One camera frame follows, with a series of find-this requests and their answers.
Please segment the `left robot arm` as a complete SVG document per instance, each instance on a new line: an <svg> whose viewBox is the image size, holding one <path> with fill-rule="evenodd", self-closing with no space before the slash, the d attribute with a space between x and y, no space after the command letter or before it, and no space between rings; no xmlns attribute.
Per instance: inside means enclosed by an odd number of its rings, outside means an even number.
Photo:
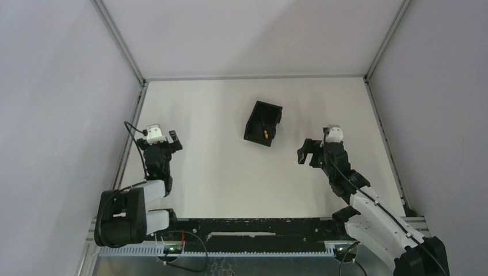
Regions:
<svg viewBox="0 0 488 276"><path fill-rule="evenodd" d="M145 137L136 142L143 152L146 179L120 190L102 192L94 230L98 246L139 244L157 231L167 240L178 236L180 225L172 208L149 208L152 202L167 197L173 187L170 161L175 152L182 150L182 144L175 131L169 135L172 142L158 126L149 127Z"/></svg>

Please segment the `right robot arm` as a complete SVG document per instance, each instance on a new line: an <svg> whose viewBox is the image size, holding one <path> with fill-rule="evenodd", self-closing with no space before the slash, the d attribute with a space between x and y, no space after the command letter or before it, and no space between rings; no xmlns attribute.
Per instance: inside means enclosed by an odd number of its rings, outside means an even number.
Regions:
<svg viewBox="0 0 488 276"><path fill-rule="evenodd" d="M369 181L351 168L343 142L305 139L298 162L320 168L329 185L347 207L333 214L333 233L365 245L394 275L449 275L447 252L437 237L423 233L395 214L374 191Z"/></svg>

